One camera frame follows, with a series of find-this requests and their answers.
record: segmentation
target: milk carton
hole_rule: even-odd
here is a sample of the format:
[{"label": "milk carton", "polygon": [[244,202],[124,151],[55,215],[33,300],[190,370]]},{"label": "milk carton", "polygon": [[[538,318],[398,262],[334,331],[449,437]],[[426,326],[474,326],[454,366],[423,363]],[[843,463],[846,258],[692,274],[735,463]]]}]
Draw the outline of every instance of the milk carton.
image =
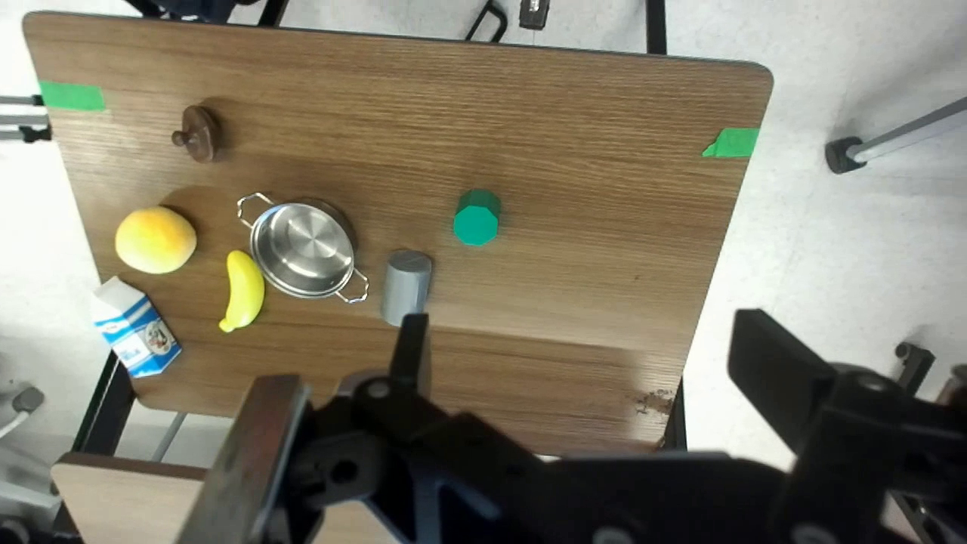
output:
[{"label": "milk carton", "polygon": [[160,375],[180,358],[179,339],[150,300],[118,274],[92,291],[92,326],[126,366],[131,377]]}]

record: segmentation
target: wooden board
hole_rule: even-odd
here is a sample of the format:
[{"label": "wooden board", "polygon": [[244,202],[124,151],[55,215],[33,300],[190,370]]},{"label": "wooden board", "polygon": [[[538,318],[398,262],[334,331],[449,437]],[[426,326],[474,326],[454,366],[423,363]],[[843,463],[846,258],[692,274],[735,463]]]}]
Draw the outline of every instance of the wooden board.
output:
[{"label": "wooden board", "polygon": [[[86,544],[175,542],[206,471],[114,456],[70,453],[55,488]],[[355,501],[326,509],[317,544],[389,544],[389,533]]]},{"label": "wooden board", "polygon": [[[759,127],[771,76],[749,63],[509,46],[31,15],[40,78],[96,86],[105,112],[52,112],[98,274],[142,287],[184,358],[138,380],[150,409],[233,414],[254,375],[299,372],[326,398],[383,370],[393,248],[429,252],[431,395],[550,453],[645,451],[669,398],[745,159],[704,159],[723,127]],[[218,164],[170,146],[180,110],[225,131]],[[503,230],[449,237],[455,201],[489,187]],[[270,295],[222,335],[233,202],[334,202],[373,278],[365,306]],[[111,252],[118,221],[172,207],[195,258],[149,278]]]}]

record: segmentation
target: green ball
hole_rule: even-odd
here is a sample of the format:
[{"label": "green ball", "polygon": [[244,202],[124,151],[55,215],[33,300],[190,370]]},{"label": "green ball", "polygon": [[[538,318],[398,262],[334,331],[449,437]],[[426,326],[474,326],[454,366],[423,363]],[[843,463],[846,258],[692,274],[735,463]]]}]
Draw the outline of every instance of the green ball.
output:
[{"label": "green ball", "polygon": [[484,248],[500,230],[500,201],[489,190],[468,190],[460,195],[460,208],[454,215],[454,237],[460,244]]}]

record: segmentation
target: stainless steel pot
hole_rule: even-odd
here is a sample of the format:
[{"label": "stainless steel pot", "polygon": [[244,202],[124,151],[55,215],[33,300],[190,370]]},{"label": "stainless steel pot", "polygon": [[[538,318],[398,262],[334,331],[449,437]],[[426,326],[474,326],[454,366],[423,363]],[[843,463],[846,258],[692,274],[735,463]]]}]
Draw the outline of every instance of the stainless steel pot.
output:
[{"label": "stainless steel pot", "polygon": [[[248,221],[248,202],[261,202],[266,213]],[[276,291],[296,300],[365,303],[369,278],[355,268],[349,228],[334,207],[273,202],[266,192],[248,192],[236,202],[236,219],[248,228],[250,258]]]}]

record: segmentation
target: green tape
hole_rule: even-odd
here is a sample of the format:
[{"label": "green tape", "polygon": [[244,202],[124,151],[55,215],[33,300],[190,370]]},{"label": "green tape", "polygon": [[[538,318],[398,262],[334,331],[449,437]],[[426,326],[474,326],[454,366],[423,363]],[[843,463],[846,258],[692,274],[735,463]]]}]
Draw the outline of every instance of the green tape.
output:
[{"label": "green tape", "polygon": [[40,83],[48,110],[103,112],[108,102],[92,86]]},{"label": "green tape", "polygon": [[723,127],[717,142],[710,142],[700,157],[752,157],[759,142],[759,127]]}]

